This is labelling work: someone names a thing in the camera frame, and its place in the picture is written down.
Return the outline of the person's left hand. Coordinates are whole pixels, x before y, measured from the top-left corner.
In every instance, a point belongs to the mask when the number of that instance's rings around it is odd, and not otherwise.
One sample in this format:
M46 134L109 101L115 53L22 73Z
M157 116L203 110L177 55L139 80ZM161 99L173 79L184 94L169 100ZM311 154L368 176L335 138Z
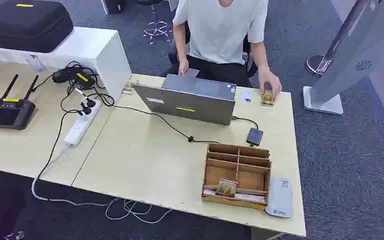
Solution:
M265 93L265 86L270 85L272 100L275 101L279 93L282 91L280 79L272 73L268 68L258 69L258 81L261 94Z

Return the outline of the person's right hand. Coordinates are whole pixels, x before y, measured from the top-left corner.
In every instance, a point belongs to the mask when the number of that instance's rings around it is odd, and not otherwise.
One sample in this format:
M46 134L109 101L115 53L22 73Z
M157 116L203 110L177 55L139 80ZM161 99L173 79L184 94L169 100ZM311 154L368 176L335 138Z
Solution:
M189 70L189 61L186 58L180 59L179 65L178 65L178 75L184 76L188 70Z

